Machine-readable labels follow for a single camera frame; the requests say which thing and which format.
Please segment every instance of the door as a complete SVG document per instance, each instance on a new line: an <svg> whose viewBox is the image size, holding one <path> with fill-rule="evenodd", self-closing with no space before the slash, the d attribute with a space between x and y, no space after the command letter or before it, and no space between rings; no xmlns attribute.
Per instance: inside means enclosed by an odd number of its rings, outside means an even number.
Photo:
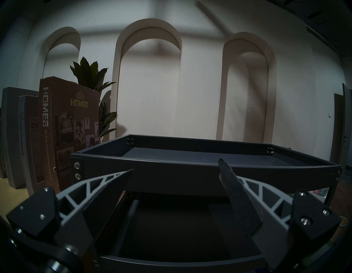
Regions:
<svg viewBox="0 0 352 273"><path fill-rule="evenodd" d="M350 149L351 122L352 122L351 91L347 88L347 86L344 83L342 84L342 88L344 92L345 107L344 107L343 123L342 123L341 148L340 148L340 154L339 154L339 164L342 166L342 174L340 175L341 178L343 178L343 174L346 169L348 150Z"/></svg>

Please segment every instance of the homes book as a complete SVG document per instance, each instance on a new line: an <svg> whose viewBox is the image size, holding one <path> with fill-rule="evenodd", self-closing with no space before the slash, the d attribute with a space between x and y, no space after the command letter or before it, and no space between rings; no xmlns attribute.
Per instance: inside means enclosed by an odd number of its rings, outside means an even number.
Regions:
<svg viewBox="0 0 352 273"><path fill-rule="evenodd" d="M55 193L72 185L70 155L99 143L99 92L48 77L39 86L39 132L45 184Z"/></svg>
<svg viewBox="0 0 352 273"><path fill-rule="evenodd" d="M15 87L6 87L2 90L2 145L8 184L12 188L19 188L26 183L21 164L18 137L18 98L24 95L38 96L39 92Z"/></svg>
<svg viewBox="0 0 352 273"><path fill-rule="evenodd" d="M20 96L18 99L20 154L29 196L45 187L40 156L38 101L35 96Z"/></svg>

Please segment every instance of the arch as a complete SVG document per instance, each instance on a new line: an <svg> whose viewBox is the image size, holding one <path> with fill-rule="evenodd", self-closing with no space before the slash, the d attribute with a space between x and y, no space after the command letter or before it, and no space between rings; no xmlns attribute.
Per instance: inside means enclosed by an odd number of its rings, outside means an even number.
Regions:
<svg viewBox="0 0 352 273"><path fill-rule="evenodd" d="M138 20L128 25L119 35L114 56L114 66L112 81L116 82L111 88L110 111L117 111L118 86L120 76L120 65L123 55L127 50L137 42L144 40L146 37L163 39L177 46L182 52L182 40L178 31L169 23L155 18ZM118 128L117 119L110 124L110 128ZM118 130L110 133L110 139L118 136Z"/></svg>
<svg viewBox="0 0 352 273"><path fill-rule="evenodd" d="M266 118L264 128L263 143L271 143L274 132L274 119L275 119L275 107L276 107L276 58L273 50L267 44L265 40L259 36L249 32L239 32L227 37L226 42L235 39L243 39L253 43L257 46L265 56L268 62L268 100L266 106ZM218 127L216 131L216 139L221 139L222 130L225 118L225 102L226 102L226 82L221 82L220 91L220 103L219 103L219 116L218 116Z"/></svg>
<svg viewBox="0 0 352 273"><path fill-rule="evenodd" d="M46 60L46 56L48 55L49 50L53 47L54 43L56 41L58 41L62 36L71 33L71 32L75 32L78 33L78 31L76 29L74 29L73 27L70 26L66 26L66 27L62 27L56 31L54 31L52 34L50 34L48 36L48 38L46 38L46 40L43 42L40 50L39 50L39 54L38 54L38 58L37 58L37 62L36 62L36 67L35 67L35 74L34 74L34 83L36 83L37 85L37 90L39 90L39 83L40 83L40 79L43 77L43 70L44 70L44 65L45 65L45 60ZM76 43L74 46L76 47L80 47L81 46L81 42Z"/></svg>

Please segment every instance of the metal rivet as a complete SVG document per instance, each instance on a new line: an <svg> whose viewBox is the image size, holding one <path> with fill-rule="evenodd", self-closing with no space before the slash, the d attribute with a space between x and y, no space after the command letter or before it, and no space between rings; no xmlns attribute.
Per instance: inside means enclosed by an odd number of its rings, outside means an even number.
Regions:
<svg viewBox="0 0 352 273"><path fill-rule="evenodd" d="M329 216L329 215L330 215L330 211L327 210L327 209L323 209L323 214L324 214L325 216Z"/></svg>
<svg viewBox="0 0 352 273"><path fill-rule="evenodd" d="M15 247L17 247L17 245L15 244L15 242L14 242L12 239L10 239L10 242L13 243L13 245L14 245Z"/></svg>
<svg viewBox="0 0 352 273"><path fill-rule="evenodd" d="M15 230L18 234L23 234L22 230L20 228L16 228Z"/></svg>
<svg viewBox="0 0 352 273"><path fill-rule="evenodd" d="M78 254L78 249L75 248L74 246L70 245L70 244L65 244L64 248L66 248L68 251L74 253L74 254Z"/></svg>
<svg viewBox="0 0 352 273"><path fill-rule="evenodd" d="M301 223L302 225L310 225L312 222L308 218L302 217Z"/></svg>

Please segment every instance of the bolt head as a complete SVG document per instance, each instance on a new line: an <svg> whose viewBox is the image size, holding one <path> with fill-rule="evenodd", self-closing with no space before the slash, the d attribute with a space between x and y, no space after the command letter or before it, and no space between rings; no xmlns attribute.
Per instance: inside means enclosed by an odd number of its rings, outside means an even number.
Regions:
<svg viewBox="0 0 352 273"><path fill-rule="evenodd" d="M329 215L330 215L330 211L329 211L329 210L323 209L322 211L323 211L323 214L324 214L325 216L329 216Z"/></svg>
<svg viewBox="0 0 352 273"><path fill-rule="evenodd" d="M301 223L302 223L302 225L310 225L312 222L308 218L302 217Z"/></svg>

